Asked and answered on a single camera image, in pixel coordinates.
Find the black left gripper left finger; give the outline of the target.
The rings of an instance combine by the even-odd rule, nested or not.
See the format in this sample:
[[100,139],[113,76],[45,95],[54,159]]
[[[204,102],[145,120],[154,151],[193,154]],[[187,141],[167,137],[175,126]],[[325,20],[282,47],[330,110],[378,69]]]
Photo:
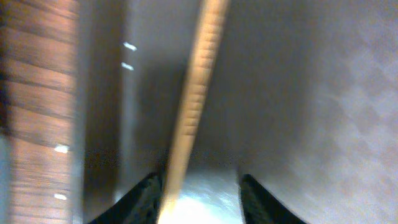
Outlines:
[[150,173],[89,224],[156,224],[164,178]]

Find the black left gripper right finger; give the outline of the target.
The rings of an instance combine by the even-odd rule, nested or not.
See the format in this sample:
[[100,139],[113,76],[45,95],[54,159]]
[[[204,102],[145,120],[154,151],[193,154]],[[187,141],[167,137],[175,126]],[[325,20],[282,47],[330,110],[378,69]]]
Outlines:
[[244,174],[239,187],[246,224],[305,224],[253,176]]

